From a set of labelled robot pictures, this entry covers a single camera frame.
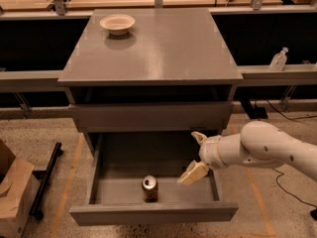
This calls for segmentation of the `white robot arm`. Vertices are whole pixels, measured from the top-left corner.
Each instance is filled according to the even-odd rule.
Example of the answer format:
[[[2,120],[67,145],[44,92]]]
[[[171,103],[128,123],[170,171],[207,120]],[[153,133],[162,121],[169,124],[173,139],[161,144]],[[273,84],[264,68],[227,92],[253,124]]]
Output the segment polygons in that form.
[[[199,162],[192,161],[177,181],[190,185],[209,171],[232,165],[277,168],[289,165],[317,180],[317,146],[297,140],[264,121],[246,124],[239,134],[212,136],[199,132],[191,135],[199,144]]]

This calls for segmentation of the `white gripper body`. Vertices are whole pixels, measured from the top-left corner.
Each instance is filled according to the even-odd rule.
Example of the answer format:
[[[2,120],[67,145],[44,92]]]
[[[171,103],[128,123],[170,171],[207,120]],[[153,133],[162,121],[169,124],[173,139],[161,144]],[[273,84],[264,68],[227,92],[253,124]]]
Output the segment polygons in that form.
[[[220,143],[221,136],[204,137],[200,142],[200,149],[198,156],[200,160],[210,170],[225,169],[226,165],[221,160],[218,145]]]

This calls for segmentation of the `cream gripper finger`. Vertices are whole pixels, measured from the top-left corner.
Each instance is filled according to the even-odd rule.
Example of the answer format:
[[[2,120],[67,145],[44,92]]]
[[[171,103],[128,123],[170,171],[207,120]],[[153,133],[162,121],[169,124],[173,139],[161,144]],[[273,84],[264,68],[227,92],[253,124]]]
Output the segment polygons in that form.
[[[203,162],[192,161],[186,171],[177,180],[180,185],[191,185],[203,179],[209,173],[209,168]]]
[[[206,139],[207,139],[207,136],[200,133],[200,132],[197,132],[197,131],[194,131],[191,133],[191,136],[196,140],[196,142],[201,145]]]

